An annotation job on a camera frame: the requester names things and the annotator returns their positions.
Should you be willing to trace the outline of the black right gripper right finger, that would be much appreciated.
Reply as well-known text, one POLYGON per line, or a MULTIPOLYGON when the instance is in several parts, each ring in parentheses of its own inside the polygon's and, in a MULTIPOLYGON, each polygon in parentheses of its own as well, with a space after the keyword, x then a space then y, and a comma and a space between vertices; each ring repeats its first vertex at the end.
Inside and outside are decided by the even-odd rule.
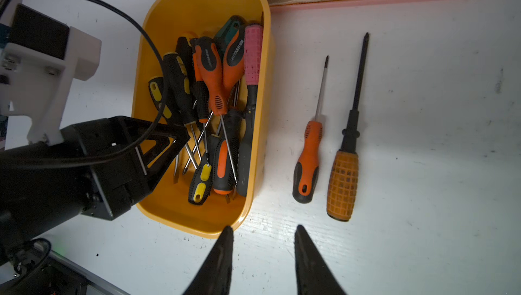
POLYGON ((346 295, 302 225, 294 235, 294 250, 297 294, 346 295))

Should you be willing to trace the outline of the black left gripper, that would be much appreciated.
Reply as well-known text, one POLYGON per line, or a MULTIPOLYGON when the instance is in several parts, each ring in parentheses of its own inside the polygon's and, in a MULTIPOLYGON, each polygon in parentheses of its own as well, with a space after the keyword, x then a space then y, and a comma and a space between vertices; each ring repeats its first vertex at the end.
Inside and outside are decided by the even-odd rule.
MULTIPOLYGON (((74 155, 94 157, 115 153, 142 136, 150 123, 125 116, 87 121, 62 129, 74 155)), ((150 195, 175 157, 189 141, 186 129, 158 124, 127 154, 86 167, 81 181, 89 182, 86 215, 114 220, 150 195)))

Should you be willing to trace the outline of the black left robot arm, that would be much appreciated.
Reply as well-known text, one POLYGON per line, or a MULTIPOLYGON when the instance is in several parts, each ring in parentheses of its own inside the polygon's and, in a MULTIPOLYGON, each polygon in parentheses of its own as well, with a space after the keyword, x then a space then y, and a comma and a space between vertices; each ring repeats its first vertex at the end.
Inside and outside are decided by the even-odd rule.
POLYGON ((1 155, 1 262, 11 263, 18 277, 1 285, 2 294, 23 294, 50 254, 42 235, 83 214, 114 220, 150 195, 189 141, 183 127, 160 124, 147 137, 143 151, 137 140, 150 123, 117 116, 73 124, 62 129, 63 142, 19 147, 1 155), (131 145, 117 159, 74 168, 25 169, 17 158, 86 158, 107 155, 131 145))

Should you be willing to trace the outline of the amber handle black screwdriver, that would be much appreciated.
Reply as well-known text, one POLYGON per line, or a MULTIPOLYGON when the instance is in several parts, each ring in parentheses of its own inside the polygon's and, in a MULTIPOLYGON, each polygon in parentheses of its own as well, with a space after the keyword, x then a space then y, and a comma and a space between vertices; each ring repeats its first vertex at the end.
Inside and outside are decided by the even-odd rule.
POLYGON ((362 43, 352 109, 349 112, 347 127, 342 132, 343 140, 335 155, 328 183, 326 212, 329 217, 341 222, 351 219, 358 189, 359 157, 356 147, 360 137, 358 131, 359 104, 369 41, 370 34, 366 33, 362 43))

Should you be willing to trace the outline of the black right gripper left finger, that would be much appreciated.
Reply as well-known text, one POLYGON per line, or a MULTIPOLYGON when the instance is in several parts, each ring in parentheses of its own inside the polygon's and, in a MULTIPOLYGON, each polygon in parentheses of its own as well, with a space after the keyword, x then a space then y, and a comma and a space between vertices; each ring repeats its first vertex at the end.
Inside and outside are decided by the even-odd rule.
POLYGON ((229 294, 233 262, 233 229, 226 226, 184 294, 229 294))

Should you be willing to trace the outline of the orange black small screwdriver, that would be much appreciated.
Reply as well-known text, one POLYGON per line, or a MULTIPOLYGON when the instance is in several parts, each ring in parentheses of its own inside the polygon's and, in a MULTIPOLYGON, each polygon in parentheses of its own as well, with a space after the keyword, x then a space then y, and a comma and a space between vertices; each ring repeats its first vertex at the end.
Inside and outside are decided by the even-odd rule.
POLYGON ((313 200, 320 171, 319 148, 323 137, 323 125, 320 118, 324 98, 324 86, 328 73, 329 56, 324 63, 324 71, 317 100, 316 114, 307 123, 304 135, 304 147, 294 169, 293 197, 301 204, 309 204, 313 200))

